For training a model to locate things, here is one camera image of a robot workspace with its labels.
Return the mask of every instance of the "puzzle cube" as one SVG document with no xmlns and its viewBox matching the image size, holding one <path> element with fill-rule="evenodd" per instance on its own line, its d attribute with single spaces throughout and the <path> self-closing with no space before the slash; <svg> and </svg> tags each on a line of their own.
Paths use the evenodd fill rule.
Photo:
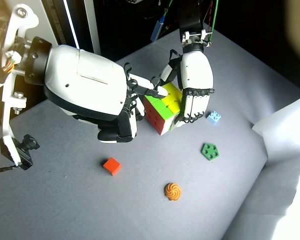
<svg viewBox="0 0 300 240">
<path fill-rule="evenodd" d="M 182 93 L 170 82 L 162 86 L 168 95 L 162 99 L 145 96 L 143 104 L 146 118 L 154 129 L 163 135 L 168 132 L 180 113 Z"/>
<path fill-rule="evenodd" d="M 218 148 L 216 145 L 211 143 L 205 143 L 203 145 L 201 153 L 206 157 L 209 161 L 219 157 Z"/>
<path fill-rule="evenodd" d="M 114 176 L 121 168 L 120 162 L 117 162 L 113 157 L 110 157 L 105 164 L 103 164 L 103 168 L 107 170 L 112 176 Z"/>
<path fill-rule="evenodd" d="M 213 123 L 215 125 L 221 118 L 221 115 L 217 113 L 216 111 L 213 111 L 210 113 L 210 115 L 206 118 L 209 122 Z"/>
</svg>

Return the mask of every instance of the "small toy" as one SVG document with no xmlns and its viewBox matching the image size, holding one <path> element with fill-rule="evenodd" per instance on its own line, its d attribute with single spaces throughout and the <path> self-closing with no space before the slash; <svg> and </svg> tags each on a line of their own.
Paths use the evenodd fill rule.
<svg viewBox="0 0 300 240">
<path fill-rule="evenodd" d="M 171 82 L 162 87 L 168 92 L 166 97 L 159 99 L 145 96 L 143 101 L 146 118 L 160 135 L 171 129 L 173 121 L 180 113 L 182 99 L 182 93 Z"/>
<path fill-rule="evenodd" d="M 110 157 L 105 164 L 103 164 L 103 168 L 107 170 L 112 176 L 114 176 L 121 168 L 120 162 L 117 162 L 113 157 Z"/>
<path fill-rule="evenodd" d="M 164 188 L 164 195 L 171 201 L 177 201 L 181 195 L 181 188 L 176 183 L 169 183 Z"/>
<path fill-rule="evenodd" d="M 219 157 L 218 148 L 216 145 L 211 143 L 205 143 L 203 145 L 201 153 L 206 157 L 209 161 Z"/>
<path fill-rule="evenodd" d="M 213 123 L 215 125 L 221 118 L 221 115 L 217 113 L 216 111 L 213 111 L 210 113 L 210 115 L 206 118 L 209 122 Z"/>
</svg>

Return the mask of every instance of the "bolt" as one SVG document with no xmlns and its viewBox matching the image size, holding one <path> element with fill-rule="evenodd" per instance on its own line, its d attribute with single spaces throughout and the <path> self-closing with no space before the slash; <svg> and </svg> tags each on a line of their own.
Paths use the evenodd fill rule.
<svg viewBox="0 0 300 240">
<path fill-rule="evenodd" d="M 22 99 L 24 97 L 24 93 L 20 91 L 15 91 L 13 94 L 17 99 Z"/>
<path fill-rule="evenodd" d="M 22 108 L 13 107 L 13 110 L 14 110 L 14 114 L 19 115 L 20 112 L 21 112 L 21 110 L 22 110 Z"/>
<path fill-rule="evenodd" d="M 15 12 L 19 17 L 23 19 L 26 18 L 28 15 L 27 11 L 22 7 L 19 7 Z"/>
</svg>

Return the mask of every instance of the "blue toy brick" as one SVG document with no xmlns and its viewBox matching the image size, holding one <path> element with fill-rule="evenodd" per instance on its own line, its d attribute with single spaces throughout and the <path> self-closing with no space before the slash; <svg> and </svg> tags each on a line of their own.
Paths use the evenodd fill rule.
<svg viewBox="0 0 300 240">
<path fill-rule="evenodd" d="M 221 118 L 221 115 L 217 113 L 216 111 L 213 111 L 210 113 L 210 115 L 206 118 L 209 122 L 213 123 L 215 125 Z"/>
</svg>

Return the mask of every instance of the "robotic arm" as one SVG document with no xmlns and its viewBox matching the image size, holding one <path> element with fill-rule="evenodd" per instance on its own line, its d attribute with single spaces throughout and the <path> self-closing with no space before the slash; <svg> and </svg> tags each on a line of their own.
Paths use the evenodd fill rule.
<svg viewBox="0 0 300 240">
<path fill-rule="evenodd" d="M 198 0 L 180 0 L 180 7 L 187 6 L 183 14 L 193 10 Z M 24 76 L 29 84 L 43 85 L 46 97 L 75 119 L 97 125 L 98 139 L 103 143 L 126 143 L 137 135 L 137 121 L 145 116 L 145 108 L 139 95 L 164 98 L 168 92 L 161 87 L 177 76 L 182 89 L 181 113 L 176 126 L 192 123 L 201 118 L 207 109 L 210 93 L 213 92 L 213 74 L 204 47 L 211 43 L 203 29 L 200 11 L 194 18 L 179 16 L 183 55 L 174 50 L 160 78 L 151 80 L 131 74 L 132 66 L 124 67 L 102 56 L 67 45 L 52 47 L 40 37 L 25 39 L 25 32 L 38 25 L 39 20 L 30 7 L 16 5 L 10 22 L 0 42 L 0 87 L 3 86 L 4 103 L 2 117 L 2 154 L 15 167 L 24 170 L 33 165 L 29 150 L 39 148 L 37 141 L 25 135 L 17 141 L 10 127 L 10 110 L 15 114 L 26 107 L 27 98 L 15 92 L 15 78 Z"/>
</svg>

